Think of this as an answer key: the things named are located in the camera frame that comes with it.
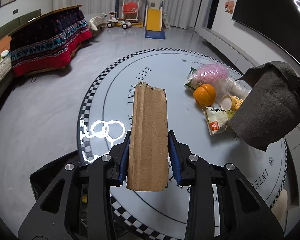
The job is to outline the yellow paper cup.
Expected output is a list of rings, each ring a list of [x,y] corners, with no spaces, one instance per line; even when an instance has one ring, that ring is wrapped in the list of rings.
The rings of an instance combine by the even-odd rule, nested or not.
[[[237,111],[242,103],[243,100],[236,96],[225,95],[221,99],[220,107],[222,110]]]

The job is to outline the orange fruit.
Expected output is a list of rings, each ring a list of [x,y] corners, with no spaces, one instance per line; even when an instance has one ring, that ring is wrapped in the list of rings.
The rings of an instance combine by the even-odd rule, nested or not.
[[[210,84],[203,84],[194,91],[193,97],[200,106],[210,107],[216,100],[216,90]]]

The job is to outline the black wall television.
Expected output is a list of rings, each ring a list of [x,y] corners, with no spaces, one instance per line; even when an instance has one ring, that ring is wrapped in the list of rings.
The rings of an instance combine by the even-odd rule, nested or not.
[[[300,63],[300,0],[237,0],[232,19],[273,41]]]

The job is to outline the dark grey felt cloth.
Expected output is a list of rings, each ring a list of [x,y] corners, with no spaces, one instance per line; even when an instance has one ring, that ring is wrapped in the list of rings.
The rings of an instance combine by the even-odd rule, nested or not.
[[[300,124],[300,91],[289,85],[291,75],[297,76],[289,64],[272,61],[240,78],[251,91],[229,125],[251,147],[266,151]]]

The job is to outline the pink foam net bag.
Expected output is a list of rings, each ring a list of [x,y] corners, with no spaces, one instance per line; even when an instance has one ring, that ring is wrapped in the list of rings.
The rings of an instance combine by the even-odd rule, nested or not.
[[[220,64],[204,64],[195,71],[194,77],[202,84],[213,84],[228,78],[227,68]]]

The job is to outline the children's red swing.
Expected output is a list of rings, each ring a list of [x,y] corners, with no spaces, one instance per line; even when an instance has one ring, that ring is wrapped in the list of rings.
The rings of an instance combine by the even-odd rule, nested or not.
[[[115,11],[119,20],[142,28],[145,24],[146,0],[116,0]]]

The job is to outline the brown cardboard piece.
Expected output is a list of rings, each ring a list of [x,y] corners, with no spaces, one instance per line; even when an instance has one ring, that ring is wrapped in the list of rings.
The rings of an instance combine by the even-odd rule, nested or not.
[[[164,89],[135,87],[127,189],[160,192],[168,185],[167,100]]]

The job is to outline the white woven basket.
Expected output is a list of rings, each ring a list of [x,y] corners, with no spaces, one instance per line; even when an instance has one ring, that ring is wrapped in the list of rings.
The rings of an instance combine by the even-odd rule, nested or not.
[[[107,20],[107,14],[99,13],[89,18],[89,27],[91,31],[98,31]]]

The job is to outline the green sofa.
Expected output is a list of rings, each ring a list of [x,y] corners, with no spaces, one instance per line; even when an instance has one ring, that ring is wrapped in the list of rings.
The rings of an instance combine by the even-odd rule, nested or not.
[[[41,10],[35,10],[32,12],[29,12],[28,14],[22,15],[18,18],[13,19],[12,21],[6,23],[2,27],[0,27],[0,40],[5,36],[10,36],[12,32],[15,31],[15,29],[18,29],[21,25],[26,24],[33,18],[37,18],[42,14]]]

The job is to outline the white orange snack packet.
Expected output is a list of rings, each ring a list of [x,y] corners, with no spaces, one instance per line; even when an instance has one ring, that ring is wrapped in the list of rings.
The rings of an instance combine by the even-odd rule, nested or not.
[[[211,136],[225,132],[230,129],[229,122],[236,112],[213,107],[206,107],[206,122]]]

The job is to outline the clear bag white stuffing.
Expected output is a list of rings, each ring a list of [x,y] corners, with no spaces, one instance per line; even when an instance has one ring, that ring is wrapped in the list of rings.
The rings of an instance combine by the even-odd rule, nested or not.
[[[241,83],[229,77],[217,80],[214,85],[218,93],[236,96],[242,100],[245,100],[251,91],[251,89],[244,87]]]

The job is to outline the children's yellow slide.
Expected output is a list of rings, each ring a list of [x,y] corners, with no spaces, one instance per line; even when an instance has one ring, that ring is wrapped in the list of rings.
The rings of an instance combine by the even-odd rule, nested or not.
[[[146,0],[145,38],[164,40],[163,29],[163,0]]]

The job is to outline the white low tv cabinet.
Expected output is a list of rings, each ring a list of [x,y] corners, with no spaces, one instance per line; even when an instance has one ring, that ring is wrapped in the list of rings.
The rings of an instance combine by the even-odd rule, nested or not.
[[[241,72],[245,73],[249,68],[258,67],[260,65],[243,49],[239,48],[218,32],[200,27],[198,34],[220,51]]]

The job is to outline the table with patterned quilt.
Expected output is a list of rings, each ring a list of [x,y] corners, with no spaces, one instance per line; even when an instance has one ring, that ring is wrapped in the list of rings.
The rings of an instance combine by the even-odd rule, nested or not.
[[[10,59],[16,77],[44,69],[59,69],[71,61],[82,42],[91,38],[80,5],[47,14],[11,33]]]

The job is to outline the white toy ride-on car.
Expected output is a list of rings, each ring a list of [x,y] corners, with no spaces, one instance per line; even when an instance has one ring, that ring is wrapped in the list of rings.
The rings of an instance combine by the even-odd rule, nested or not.
[[[109,18],[106,23],[108,28],[113,28],[113,27],[121,27],[122,29],[129,29],[132,27],[132,24],[128,21],[124,20],[119,20],[116,18],[116,12],[115,11],[110,11],[109,12]]]

